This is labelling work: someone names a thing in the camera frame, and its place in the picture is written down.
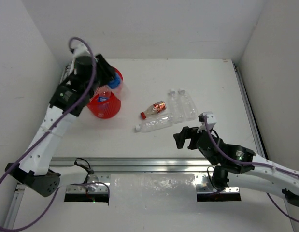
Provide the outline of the blue label bottle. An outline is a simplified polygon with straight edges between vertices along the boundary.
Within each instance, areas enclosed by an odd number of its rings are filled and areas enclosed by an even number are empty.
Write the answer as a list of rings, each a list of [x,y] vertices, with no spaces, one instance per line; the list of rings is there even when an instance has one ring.
[[[120,97],[122,90],[123,90],[123,82],[122,82],[120,75],[117,72],[115,72],[114,79],[111,80],[107,84],[107,86],[114,95],[116,95],[117,97]]]
[[[111,96],[111,92],[108,90],[102,90],[101,92],[99,92],[98,94],[98,102],[103,102],[106,101],[110,98]]]

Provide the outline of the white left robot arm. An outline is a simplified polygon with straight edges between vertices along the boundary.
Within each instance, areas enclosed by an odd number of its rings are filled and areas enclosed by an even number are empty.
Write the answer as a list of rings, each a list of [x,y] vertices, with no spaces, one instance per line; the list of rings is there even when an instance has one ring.
[[[74,59],[74,70],[57,87],[25,157],[16,165],[8,163],[5,168],[14,179],[44,197],[62,186],[85,185],[94,175],[90,167],[77,162],[61,168],[50,167],[50,162],[64,134],[89,104],[96,89],[116,77],[115,68],[102,54],[95,56],[95,62],[96,72],[89,86],[93,71],[91,56]]]

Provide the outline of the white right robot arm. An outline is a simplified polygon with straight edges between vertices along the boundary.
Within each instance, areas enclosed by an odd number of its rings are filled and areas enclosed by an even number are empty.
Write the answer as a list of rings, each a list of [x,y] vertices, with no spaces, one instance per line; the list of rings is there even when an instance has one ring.
[[[299,172],[263,158],[253,150],[226,144],[213,129],[183,127],[173,135],[177,149],[189,140],[189,150],[198,150],[213,168],[205,176],[207,191],[220,193],[226,188],[242,187],[286,200],[299,207]]]

